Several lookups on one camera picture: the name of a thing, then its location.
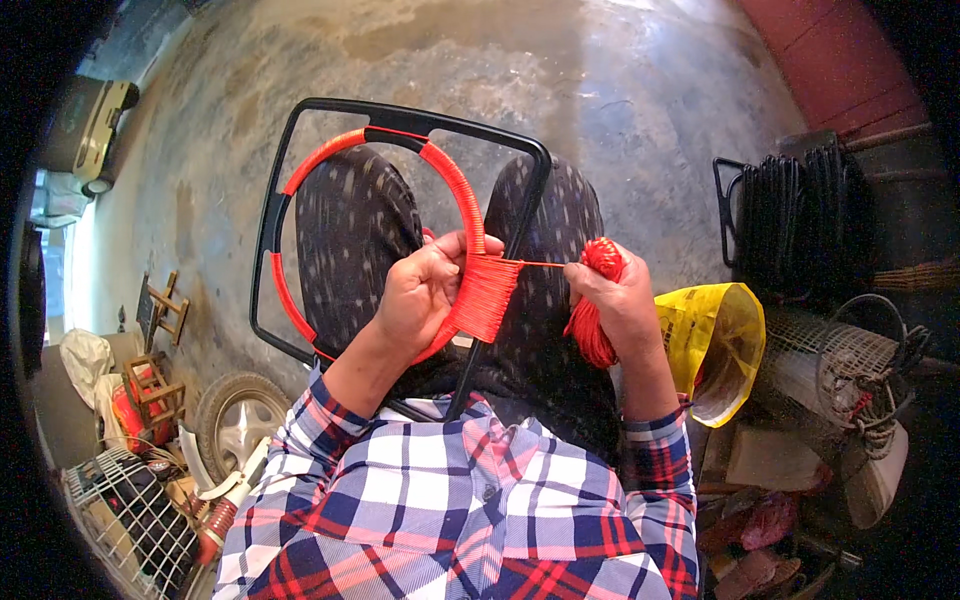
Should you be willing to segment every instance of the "wooden frame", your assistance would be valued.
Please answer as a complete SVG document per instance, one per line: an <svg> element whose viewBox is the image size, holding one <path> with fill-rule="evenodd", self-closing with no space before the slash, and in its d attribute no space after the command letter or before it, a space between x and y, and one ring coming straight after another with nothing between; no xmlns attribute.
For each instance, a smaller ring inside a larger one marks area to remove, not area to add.
<svg viewBox="0 0 960 600"><path fill-rule="evenodd" d="M131 398L140 411L143 428L146 430L153 430L154 427L165 420L179 419L186 412L186 407L183 406L183 394L186 386L182 383L167 383L157 366L160 358L160 354L145 354L133 358L123 365L124 374L131 386ZM147 377L140 377L134 370L134 368L143 365L150 367L151 374ZM162 408L165 410L155 417L151 416L150 405L162 400L164 401Z"/></svg>

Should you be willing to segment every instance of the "white plastic bag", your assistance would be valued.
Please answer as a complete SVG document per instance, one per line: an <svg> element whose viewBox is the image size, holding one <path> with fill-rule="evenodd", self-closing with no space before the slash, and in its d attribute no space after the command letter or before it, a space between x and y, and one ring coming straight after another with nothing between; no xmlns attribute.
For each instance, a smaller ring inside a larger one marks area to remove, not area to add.
<svg viewBox="0 0 960 600"><path fill-rule="evenodd" d="M60 341L60 359L77 394L95 409L97 379L113 367L109 342L84 329L71 329Z"/></svg>

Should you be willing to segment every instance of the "wall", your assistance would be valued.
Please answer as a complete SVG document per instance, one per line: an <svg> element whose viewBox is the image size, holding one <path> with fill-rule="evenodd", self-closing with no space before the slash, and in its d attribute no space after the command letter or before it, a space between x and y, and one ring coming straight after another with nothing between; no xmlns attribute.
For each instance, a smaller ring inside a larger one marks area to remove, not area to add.
<svg viewBox="0 0 960 600"><path fill-rule="evenodd" d="M900 57L860 0L740 0L812 130L844 139L927 120Z"/></svg>

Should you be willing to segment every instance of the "black cord bundle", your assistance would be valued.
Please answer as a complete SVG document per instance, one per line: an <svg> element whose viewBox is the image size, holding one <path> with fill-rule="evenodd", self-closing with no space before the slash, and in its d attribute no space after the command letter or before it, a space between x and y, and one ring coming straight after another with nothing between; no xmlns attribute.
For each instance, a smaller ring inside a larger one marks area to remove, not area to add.
<svg viewBox="0 0 960 600"><path fill-rule="evenodd" d="M737 167L726 195L719 166ZM768 156L758 166L713 163L724 232L724 260L736 277L768 298L844 300L870 275L873 212L856 166L835 144L806 151L804 163ZM739 184L736 225L731 195ZM735 259L727 257L727 231Z"/></svg>

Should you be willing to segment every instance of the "right hand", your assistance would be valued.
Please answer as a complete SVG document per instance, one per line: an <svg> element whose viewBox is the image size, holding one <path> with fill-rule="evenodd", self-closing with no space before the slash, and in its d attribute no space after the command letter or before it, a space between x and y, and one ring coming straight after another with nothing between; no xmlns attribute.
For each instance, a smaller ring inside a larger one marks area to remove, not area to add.
<svg viewBox="0 0 960 600"><path fill-rule="evenodd" d="M663 339L647 263L616 242L614 244L623 256L619 283L581 263L567 263L564 276L570 282L570 309L581 298L596 304L600 326L617 357L621 362L630 363L633 358L662 352Z"/></svg>

